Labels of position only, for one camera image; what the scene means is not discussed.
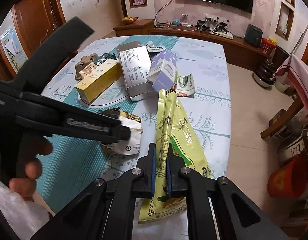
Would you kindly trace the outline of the person left hand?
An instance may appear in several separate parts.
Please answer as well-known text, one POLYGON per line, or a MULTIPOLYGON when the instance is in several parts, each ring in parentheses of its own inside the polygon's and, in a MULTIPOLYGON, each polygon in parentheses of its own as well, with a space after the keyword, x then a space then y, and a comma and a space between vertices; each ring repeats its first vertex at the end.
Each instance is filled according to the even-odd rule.
POLYGON ((25 202, 33 202, 36 180, 40 178, 43 167, 37 155, 50 155, 52 143, 43 136, 26 134, 18 147, 17 175, 9 181, 9 189, 18 193, 25 202))

